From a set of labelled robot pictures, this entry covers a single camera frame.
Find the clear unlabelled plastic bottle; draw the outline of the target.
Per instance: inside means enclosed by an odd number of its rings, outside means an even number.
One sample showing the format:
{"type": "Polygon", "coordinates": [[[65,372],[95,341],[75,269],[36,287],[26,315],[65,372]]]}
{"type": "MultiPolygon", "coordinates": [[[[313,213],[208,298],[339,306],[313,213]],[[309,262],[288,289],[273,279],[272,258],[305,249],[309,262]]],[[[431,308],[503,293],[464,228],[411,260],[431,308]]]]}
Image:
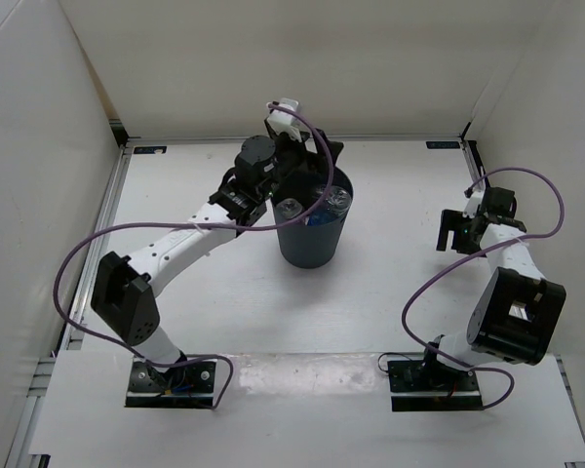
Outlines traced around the clear unlabelled plastic bottle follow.
{"type": "Polygon", "coordinates": [[[322,207],[331,215],[341,216],[346,215],[352,205],[352,196],[344,188],[332,185],[330,188],[323,187],[323,192],[326,197],[322,203],[322,207]]]}

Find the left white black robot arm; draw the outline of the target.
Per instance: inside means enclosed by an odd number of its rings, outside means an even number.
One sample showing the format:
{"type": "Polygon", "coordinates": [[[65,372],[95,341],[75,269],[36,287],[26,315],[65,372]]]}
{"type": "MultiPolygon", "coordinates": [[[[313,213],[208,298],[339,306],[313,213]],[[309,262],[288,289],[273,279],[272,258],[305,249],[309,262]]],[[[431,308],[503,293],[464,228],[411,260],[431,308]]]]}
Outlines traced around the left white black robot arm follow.
{"type": "Polygon", "coordinates": [[[246,139],[219,187],[183,224],[170,225],[163,237],[128,255],[105,254],[99,261],[91,307],[118,338],[120,346],[152,368],[152,378],[167,390],[185,378],[185,354],[160,324],[157,297],[180,273],[214,249],[245,232],[259,232],[269,200],[298,176],[324,183],[335,178],[344,145],[321,129],[301,131],[299,118],[265,121],[267,133],[246,139]]]}

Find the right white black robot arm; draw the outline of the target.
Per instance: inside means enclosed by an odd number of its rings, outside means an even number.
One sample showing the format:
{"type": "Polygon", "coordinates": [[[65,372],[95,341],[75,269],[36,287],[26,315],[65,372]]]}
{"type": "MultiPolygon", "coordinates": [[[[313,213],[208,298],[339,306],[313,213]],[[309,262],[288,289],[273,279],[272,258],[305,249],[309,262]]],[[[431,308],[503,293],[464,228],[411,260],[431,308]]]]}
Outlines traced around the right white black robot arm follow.
{"type": "MultiPolygon", "coordinates": [[[[472,191],[463,211],[442,212],[436,249],[474,254],[517,238],[527,230],[515,213],[514,191],[472,191]]],[[[566,290],[545,278],[524,242],[487,253],[486,259],[491,276],[467,329],[440,335],[430,344],[473,367],[492,362],[535,366],[547,352],[566,290]]]]}

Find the clear bottle blue label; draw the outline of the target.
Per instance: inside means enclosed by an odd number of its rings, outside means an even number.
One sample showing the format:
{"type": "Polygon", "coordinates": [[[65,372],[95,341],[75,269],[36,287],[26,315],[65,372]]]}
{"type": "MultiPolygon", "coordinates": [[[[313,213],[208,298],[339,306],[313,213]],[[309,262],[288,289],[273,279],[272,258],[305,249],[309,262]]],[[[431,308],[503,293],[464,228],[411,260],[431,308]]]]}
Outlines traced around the clear bottle blue label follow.
{"type": "MultiPolygon", "coordinates": [[[[325,189],[326,186],[324,184],[316,186],[313,190],[313,198],[318,200],[323,195],[325,189]]],[[[306,218],[305,224],[308,226],[318,226],[328,224],[336,219],[337,215],[332,210],[330,197],[327,197],[323,200],[320,206],[306,218]]]]}

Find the clear bottle white orange label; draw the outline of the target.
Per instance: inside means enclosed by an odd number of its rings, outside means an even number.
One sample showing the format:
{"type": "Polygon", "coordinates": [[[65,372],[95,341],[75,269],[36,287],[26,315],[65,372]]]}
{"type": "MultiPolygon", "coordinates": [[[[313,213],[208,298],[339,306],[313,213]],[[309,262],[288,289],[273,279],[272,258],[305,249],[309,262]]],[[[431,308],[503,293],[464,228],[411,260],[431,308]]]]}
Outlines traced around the clear bottle white orange label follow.
{"type": "Polygon", "coordinates": [[[276,211],[284,220],[291,220],[302,214],[304,207],[295,198],[287,198],[276,205],[276,211]]]}

